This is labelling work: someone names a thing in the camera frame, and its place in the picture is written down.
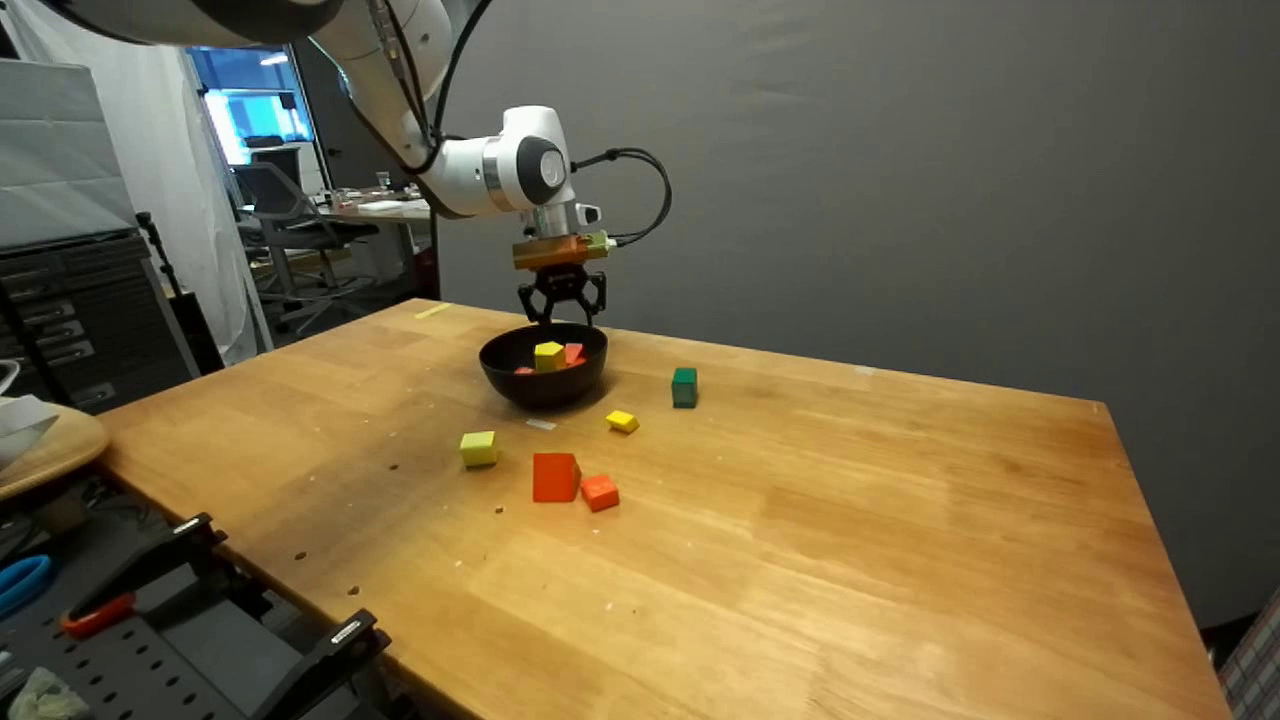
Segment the toy block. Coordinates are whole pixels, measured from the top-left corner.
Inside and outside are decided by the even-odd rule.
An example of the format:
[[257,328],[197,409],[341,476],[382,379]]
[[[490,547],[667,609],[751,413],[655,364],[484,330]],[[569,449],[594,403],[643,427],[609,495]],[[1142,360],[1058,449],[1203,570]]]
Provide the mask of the toy block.
[[630,436],[640,427],[640,420],[630,413],[609,413],[609,427],[619,436]]
[[609,476],[587,476],[584,478],[584,501],[592,512],[605,512],[605,507],[616,507],[619,504],[619,491]]
[[697,409],[697,367],[671,372],[671,409]]
[[495,431],[463,431],[457,445],[467,466],[488,466],[495,463]]
[[532,342],[532,367],[536,367],[536,372],[554,372],[554,367],[563,367],[563,342],[554,342],[554,339]]
[[569,364],[569,367],[587,364],[587,348],[584,348],[584,342],[563,342],[563,364]]
[[532,501],[536,504],[571,504],[580,466],[571,453],[532,453]]

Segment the gray wall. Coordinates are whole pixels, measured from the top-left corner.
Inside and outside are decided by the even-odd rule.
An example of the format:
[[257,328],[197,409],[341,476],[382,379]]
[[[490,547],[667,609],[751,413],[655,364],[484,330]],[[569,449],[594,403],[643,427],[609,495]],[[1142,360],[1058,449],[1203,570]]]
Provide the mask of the gray wall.
[[[1098,394],[1200,623],[1280,583],[1280,2],[495,2],[446,129],[521,100],[671,163],[610,322]],[[445,223],[445,296],[514,306],[509,241]]]

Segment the wooden tabletop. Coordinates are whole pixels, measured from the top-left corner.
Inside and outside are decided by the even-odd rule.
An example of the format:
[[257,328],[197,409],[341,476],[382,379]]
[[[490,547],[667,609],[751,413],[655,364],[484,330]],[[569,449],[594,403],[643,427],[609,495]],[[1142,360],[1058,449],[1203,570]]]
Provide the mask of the wooden tabletop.
[[[388,306],[108,413],[103,463],[481,714],[1229,714],[1103,403],[610,330],[529,420],[475,364],[514,322]],[[625,504],[532,504],[532,453]]]
[[108,427],[74,409],[56,409],[56,425],[19,459],[0,466],[0,501],[53,484],[108,449]]

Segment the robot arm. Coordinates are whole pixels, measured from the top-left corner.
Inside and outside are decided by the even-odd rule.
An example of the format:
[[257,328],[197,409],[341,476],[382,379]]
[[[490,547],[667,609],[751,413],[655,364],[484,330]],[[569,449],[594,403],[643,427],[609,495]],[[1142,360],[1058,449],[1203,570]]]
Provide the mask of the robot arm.
[[554,109],[509,109],[495,136],[434,141],[422,100],[441,92],[457,42],[457,18],[445,0],[49,2],[99,35],[131,42],[286,42],[306,35],[341,69],[364,125],[401,156],[441,216],[521,211],[529,245],[514,247],[514,265],[540,273],[540,292],[554,289],[560,298],[571,298],[563,282],[545,289],[545,273],[554,273],[554,257],[569,257],[580,298],[580,265],[610,247],[600,206],[580,205],[571,190],[571,156]]

